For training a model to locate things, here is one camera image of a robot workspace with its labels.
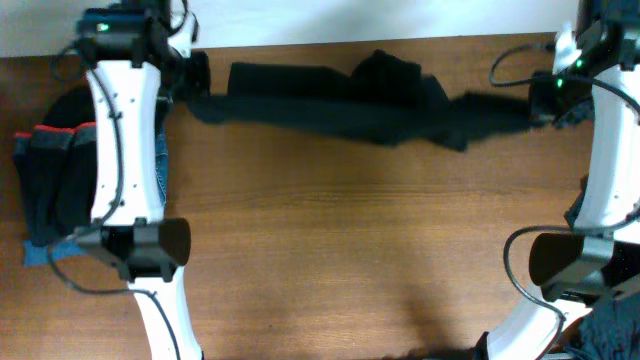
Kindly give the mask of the black t-shirt with logo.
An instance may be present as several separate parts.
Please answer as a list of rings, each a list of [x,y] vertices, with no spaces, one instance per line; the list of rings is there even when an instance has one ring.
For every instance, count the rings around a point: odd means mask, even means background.
[[[349,75],[324,66],[235,62],[225,94],[199,95],[187,106],[204,123],[261,123],[381,146],[427,140],[457,152],[533,127],[527,101],[474,92],[449,98],[419,64],[382,50]]]

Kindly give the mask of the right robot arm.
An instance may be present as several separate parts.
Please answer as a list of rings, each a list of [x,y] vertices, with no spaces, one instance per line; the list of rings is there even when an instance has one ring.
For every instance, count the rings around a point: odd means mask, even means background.
[[[552,359],[562,333],[600,301],[639,291],[639,4],[582,1],[576,25],[533,48],[553,53],[553,68],[525,84],[550,84],[568,110],[592,104],[590,168],[566,225],[528,226],[506,240],[510,272],[513,242],[535,234],[532,283],[509,278],[522,298],[482,335],[474,359]]]

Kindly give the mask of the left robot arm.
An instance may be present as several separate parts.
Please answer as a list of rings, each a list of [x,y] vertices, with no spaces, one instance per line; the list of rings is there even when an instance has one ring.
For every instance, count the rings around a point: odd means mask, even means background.
[[[190,227],[165,218],[156,166],[158,104],[186,85],[196,18],[174,14],[169,1],[119,1],[86,10],[77,35],[96,116],[97,183],[90,224],[73,240],[125,282],[153,358],[201,359],[184,288]]]

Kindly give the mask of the folded black garment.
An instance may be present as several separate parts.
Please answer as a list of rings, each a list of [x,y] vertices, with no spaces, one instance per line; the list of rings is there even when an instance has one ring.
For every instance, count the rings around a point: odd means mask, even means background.
[[[45,115],[42,125],[76,128],[94,121],[95,110],[91,90],[87,86],[78,86],[54,102]]]

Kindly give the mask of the middle dark sock red cuff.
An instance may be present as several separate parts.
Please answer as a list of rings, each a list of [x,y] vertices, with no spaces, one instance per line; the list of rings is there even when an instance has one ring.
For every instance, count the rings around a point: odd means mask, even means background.
[[[29,140],[25,155],[26,205],[30,241],[34,247],[45,247],[59,237],[52,212],[73,138],[71,129],[37,126]]]

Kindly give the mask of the dark sock red cuff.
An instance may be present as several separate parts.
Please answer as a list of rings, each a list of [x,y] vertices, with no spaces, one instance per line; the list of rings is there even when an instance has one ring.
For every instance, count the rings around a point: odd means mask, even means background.
[[[97,136],[94,123],[76,128],[67,153],[54,207],[60,236],[90,223],[97,180]]]
[[[17,132],[14,134],[14,151],[12,160],[18,173],[23,203],[28,201],[31,189],[31,170],[28,158],[31,137],[32,134],[26,132]]]
[[[59,237],[52,212],[73,138],[71,129],[37,126],[29,140],[25,155],[26,205],[30,241],[34,247],[45,247]]]

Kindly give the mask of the right dark sock red cuff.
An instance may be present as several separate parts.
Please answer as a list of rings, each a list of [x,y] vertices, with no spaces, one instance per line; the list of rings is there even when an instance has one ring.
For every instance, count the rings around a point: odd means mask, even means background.
[[[54,207],[60,236],[90,223],[97,180],[97,136],[94,123],[76,128],[67,153]]]

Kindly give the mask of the left dark sock red cuff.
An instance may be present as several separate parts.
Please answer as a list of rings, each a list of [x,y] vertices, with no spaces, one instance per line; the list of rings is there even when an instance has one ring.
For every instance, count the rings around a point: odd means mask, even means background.
[[[14,134],[14,151],[12,160],[18,173],[23,203],[28,201],[31,189],[31,170],[28,158],[31,137],[32,134],[26,132],[17,132]]]

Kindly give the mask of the dark grey knit garment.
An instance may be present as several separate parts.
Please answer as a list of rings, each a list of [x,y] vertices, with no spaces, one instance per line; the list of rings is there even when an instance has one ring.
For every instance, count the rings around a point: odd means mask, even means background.
[[[598,305],[564,351],[575,359],[639,360],[639,295]]]

